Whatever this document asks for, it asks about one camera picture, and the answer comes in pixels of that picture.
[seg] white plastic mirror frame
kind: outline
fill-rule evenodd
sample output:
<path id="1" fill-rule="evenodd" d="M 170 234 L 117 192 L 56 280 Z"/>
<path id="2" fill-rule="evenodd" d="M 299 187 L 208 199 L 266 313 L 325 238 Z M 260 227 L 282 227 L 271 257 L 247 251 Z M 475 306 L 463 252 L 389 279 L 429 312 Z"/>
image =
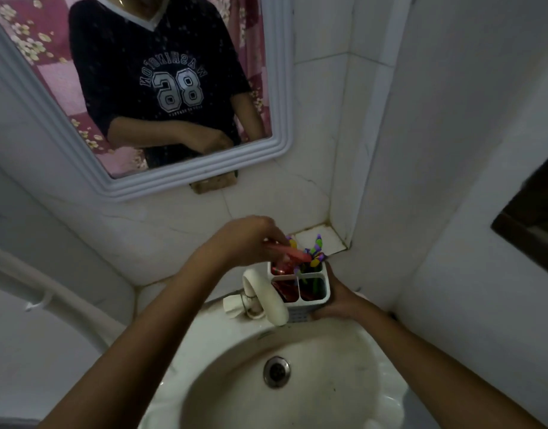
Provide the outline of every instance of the white plastic mirror frame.
<path id="1" fill-rule="evenodd" d="M 272 136 L 234 149 L 112 179 L 0 26 L 0 79 L 93 190 L 126 201 L 276 158 L 293 142 L 292 0 L 261 0 Z"/>

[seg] floral curtain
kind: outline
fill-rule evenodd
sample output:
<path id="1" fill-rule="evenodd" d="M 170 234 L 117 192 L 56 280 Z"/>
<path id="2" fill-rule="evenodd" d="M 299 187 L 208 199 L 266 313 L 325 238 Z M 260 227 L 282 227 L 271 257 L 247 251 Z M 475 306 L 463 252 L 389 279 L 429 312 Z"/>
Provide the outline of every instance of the floral curtain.
<path id="1" fill-rule="evenodd" d="M 107 172 L 118 178 L 147 170 L 140 150 L 113 149 L 87 114 L 69 51 L 68 12 L 78 0 L 0 0 L 0 24 L 36 76 Z M 209 0 L 227 24 L 252 86 L 255 105 L 271 133 L 263 22 L 259 0 Z M 247 136 L 239 130 L 243 141 Z"/>

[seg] person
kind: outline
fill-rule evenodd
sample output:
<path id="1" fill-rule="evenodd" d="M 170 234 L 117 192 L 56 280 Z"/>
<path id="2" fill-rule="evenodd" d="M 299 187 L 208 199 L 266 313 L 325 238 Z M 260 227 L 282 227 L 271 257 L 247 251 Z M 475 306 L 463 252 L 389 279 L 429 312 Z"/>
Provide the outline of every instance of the person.
<path id="1" fill-rule="evenodd" d="M 80 0 L 69 42 L 87 111 L 149 168 L 266 137 L 220 13 L 207 0 Z"/>
<path id="2" fill-rule="evenodd" d="M 251 216 L 227 223 L 192 254 L 38 428 L 136 428 L 189 325 L 221 277 L 234 266 L 280 260 L 281 254 L 265 245 L 266 240 L 288 244 L 271 218 Z M 499 390 L 351 292 L 330 266 L 328 273 L 331 301 L 313 318 L 358 322 L 441 427 L 544 428 Z"/>

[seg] white plastic faucet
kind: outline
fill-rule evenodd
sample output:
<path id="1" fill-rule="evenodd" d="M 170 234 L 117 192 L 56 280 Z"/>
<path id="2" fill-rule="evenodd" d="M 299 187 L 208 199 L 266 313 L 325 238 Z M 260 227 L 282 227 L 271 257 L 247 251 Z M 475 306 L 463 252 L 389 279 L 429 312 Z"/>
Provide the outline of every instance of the white plastic faucet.
<path id="1" fill-rule="evenodd" d="M 228 317 L 234 318 L 246 313 L 250 318 L 258 319 L 266 314 L 270 323 L 277 327 L 288 322 L 288 309 L 266 277 L 254 269 L 247 269 L 242 274 L 242 287 L 244 290 L 241 294 L 230 295 L 222 300 L 222 307 Z"/>

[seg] sink basin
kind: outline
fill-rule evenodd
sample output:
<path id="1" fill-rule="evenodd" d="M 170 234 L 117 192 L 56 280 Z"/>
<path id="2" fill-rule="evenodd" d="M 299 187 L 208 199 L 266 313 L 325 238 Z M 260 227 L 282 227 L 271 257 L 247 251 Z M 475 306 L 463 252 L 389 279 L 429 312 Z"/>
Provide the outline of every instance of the sink basin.
<path id="1" fill-rule="evenodd" d="M 275 328 L 217 311 L 193 323 L 141 429 L 401 427 L 407 384 L 357 324 Z M 289 370 L 278 363 L 265 370 L 273 357 Z"/>

